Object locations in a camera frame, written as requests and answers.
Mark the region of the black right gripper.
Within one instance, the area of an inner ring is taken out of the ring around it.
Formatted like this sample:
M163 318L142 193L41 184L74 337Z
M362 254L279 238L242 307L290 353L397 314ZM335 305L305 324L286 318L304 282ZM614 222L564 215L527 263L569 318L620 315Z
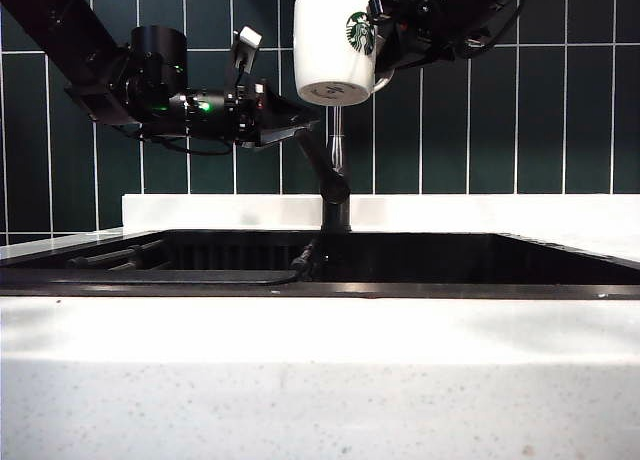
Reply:
M397 24L400 7L400 0L369 0L371 24ZM453 61L456 47L477 27L480 17L481 0L414 0L405 30L377 30L375 73Z

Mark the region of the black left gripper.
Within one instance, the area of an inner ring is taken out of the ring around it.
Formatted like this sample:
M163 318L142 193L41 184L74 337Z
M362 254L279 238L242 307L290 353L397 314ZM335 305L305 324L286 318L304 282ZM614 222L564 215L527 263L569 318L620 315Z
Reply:
M169 148L179 148L181 139L196 138L225 148L264 149L319 123L312 109L260 80L237 84L230 92L187 89L171 96L168 107Z

